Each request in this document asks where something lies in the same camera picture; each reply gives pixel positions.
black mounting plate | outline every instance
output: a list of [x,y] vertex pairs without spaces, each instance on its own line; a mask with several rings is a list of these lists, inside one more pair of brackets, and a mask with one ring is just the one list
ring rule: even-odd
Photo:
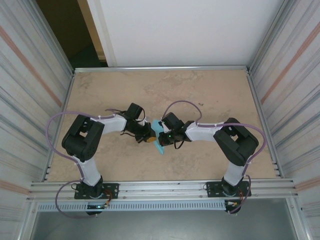
[[243,197],[245,197],[249,189],[249,182],[242,181],[239,184],[239,191],[237,191],[232,196],[228,196],[223,191],[221,181],[208,181],[205,185],[206,185],[206,193],[208,195],[208,198],[240,197],[240,190],[242,191]]
[[[85,195],[84,191],[81,189],[81,184],[78,183],[75,188],[74,199],[93,199],[89,195]],[[119,183],[103,183],[102,184],[102,195],[97,199],[109,199],[109,196],[105,194],[104,189],[108,189],[112,193],[112,199],[118,198],[119,193]]]

blue object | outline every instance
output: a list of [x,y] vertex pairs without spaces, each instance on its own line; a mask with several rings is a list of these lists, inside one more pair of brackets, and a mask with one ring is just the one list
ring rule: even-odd
[[155,135],[156,135],[156,140],[153,142],[153,144],[156,146],[158,151],[163,155],[165,152],[165,147],[160,145],[158,139],[159,139],[159,134],[164,131],[164,128],[159,125],[159,122],[160,120],[157,120],[157,119],[153,120],[151,124],[151,128],[155,131]]

metal floor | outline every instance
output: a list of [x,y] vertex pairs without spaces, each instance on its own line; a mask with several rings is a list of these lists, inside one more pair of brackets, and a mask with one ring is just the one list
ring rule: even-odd
[[224,211],[116,211],[69,219],[39,212],[32,240],[296,240],[285,199],[251,199]]

marble-pattern surface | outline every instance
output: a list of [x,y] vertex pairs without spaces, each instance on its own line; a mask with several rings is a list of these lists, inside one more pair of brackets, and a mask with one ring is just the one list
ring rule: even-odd
[[[203,113],[201,123],[218,123],[229,117],[261,128],[260,120],[243,70],[138,71],[77,73],[68,102],[68,111],[109,115],[107,108],[126,110],[134,102],[151,119],[160,119],[167,106],[188,100]],[[187,103],[170,109],[184,122],[198,118]],[[61,140],[75,119],[63,120],[57,149],[65,153]],[[262,144],[258,132],[252,132]],[[181,149],[167,146],[161,155],[153,143],[136,143],[119,132],[102,136],[95,154],[97,167],[106,181],[162,181],[220,179],[228,160],[216,143],[185,142]],[[274,178],[275,172],[266,148],[252,161],[247,173],[252,178]],[[48,180],[79,179],[77,167],[58,155],[53,158]]]

corrugated metal wall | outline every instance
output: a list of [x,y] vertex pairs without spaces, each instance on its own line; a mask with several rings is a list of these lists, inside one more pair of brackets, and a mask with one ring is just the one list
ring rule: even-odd
[[320,238],[320,1],[297,0],[252,78],[285,177]]
[[[45,125],[61,111],[69,62],[32,0],[0,2],[0,239],[12,239],[47,166]],[[54,135],[57,123],[51,126]]]

